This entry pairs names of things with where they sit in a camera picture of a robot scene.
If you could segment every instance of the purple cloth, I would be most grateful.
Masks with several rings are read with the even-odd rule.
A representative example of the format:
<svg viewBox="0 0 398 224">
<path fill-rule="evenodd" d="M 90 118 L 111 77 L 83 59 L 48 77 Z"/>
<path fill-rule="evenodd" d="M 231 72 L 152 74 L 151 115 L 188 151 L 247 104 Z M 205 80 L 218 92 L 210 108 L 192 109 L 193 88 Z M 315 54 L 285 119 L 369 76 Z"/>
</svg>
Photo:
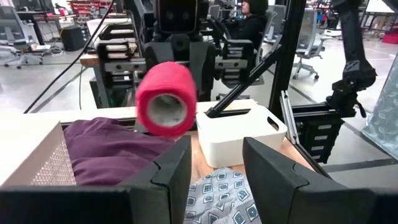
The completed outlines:
<svg viewBox="0 0 398 224">
<path fill-rule="evenodd" d="M 109 118 L 75 121 L 64 135 L 78 185 L 116 185 L 174 144 L 173 139 L 135 133 Z"/>
</svg>

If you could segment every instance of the cable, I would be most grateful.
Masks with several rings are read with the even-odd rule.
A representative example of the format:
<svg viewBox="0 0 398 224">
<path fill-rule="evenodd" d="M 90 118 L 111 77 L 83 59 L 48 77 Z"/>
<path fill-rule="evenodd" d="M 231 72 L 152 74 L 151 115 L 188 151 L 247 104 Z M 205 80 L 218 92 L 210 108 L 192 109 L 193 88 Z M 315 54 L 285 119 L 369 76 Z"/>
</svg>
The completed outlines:
<svg viewBox="0 0 398 224">
<path fill-rule="evenodd" d="M 68 67 L 64 71 L 61 72 L 61 74 L 59 74 L 57 77 L 55 77 L 55 79 L 44 89 L 44 91 L 26 108 L 26 110 L 24 111 L 24 114 L 29 113 L 29 111 L 35 106 L 35 104 L 41 99 L 41 97 L 43 97 L 45 95 L 45 93 L 51 88 L 51 86 L 54 85 L 54 83 L 58 79 L 60 79 L 70 68 L 72 68 L 72 66 L 80 59 L 80 57 L 84 53 L 86 53 L 88 46 L 90 45 L 91 41 L 94 39 L 95 34 L 98 32 L 98 30 L 104 23 L 104 20 L 107 18 L 109 12 L 111 11 L 111 8 L 112 8 L 114 2 L 115 2 L 115 0 L 112 0 L 110 6 L 108 7 L 108 10 L 106 10 L 105 15 L 99 22 L 98 27 L 95 29 L 95 31 L 93 32 L 90 39 L 87 41 L 86 45 L 84 46 L 83 50 L 79 53 L 79 55 L 73 60 L 73 62 L 70 65 L 68 65 Z"/>
<path fill-rule="evenodd" d="M 81 76 L 83 75 L 83 65 L 80 67 L 80 75 L 79 75 L 79 108 L 81 110 Z"/>
</svg>

